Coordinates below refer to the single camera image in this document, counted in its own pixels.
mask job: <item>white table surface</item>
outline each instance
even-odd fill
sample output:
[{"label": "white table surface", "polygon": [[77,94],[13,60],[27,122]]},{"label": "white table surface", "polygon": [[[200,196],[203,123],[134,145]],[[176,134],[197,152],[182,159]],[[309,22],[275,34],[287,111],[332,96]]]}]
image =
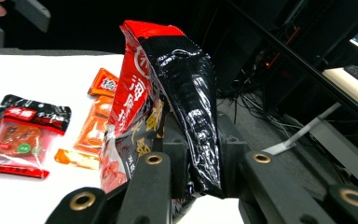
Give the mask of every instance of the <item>white table surface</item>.
[{"label": "white table surface", "polygon": [[[53,157],[58,147],[70,146],[79,134],[92,104],[87,91],[98,70],[104,67],[119,76],[122,58],[123,55],[0,55],[0,103],[5,95],[15,94],[72,109],[65,136],[56,139],[48,154],[48,178],[0,174],[0,223],[44,223],[69,192],[100,187],[98,171],[63,165]],[[197,199],[180,223],[242,223],[238,200],[209,196]]]}]

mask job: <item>white tabletop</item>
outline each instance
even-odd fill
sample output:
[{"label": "white tabletop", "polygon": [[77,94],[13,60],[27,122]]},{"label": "white tabletop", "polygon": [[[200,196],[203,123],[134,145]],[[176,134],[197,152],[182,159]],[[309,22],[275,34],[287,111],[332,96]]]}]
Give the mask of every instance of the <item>white tabletop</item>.
[{"label": "white tabletop", "polygon": [[[89,113],[92,99],[87,91],[103,67],[119,76],[123,55],[19,56],[0,55],[0,103],[7,94],[72,109],[71,123],[58,138],[46,160],[48,178],[0,174],[0,223],[44,223],[69,192],[100,187],[99,171],[57,163],[58,147],[72,144]],[[242,223],[238,200],[199,199],[180,222]]]}]

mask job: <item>small snack package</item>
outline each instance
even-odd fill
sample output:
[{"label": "small snack package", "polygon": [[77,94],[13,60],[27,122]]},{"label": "small snack package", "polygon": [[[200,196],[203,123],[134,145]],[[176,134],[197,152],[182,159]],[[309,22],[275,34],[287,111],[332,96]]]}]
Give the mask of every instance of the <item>small snack package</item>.
[{"label": "small snack package", "polygon": [[89,88],[94,102],[75,143],[59,148],[54,159],[63,164],[91,170],[99,169],[99,152],[103,146],[108,117],[113,104],[118,78],[101,68]]},{"label": "small snack package", "polygon": [[7,95],[0,105],[0,173],[48,177],[44,166],[53,141],[64,135],[69,106],[57,106]]}]

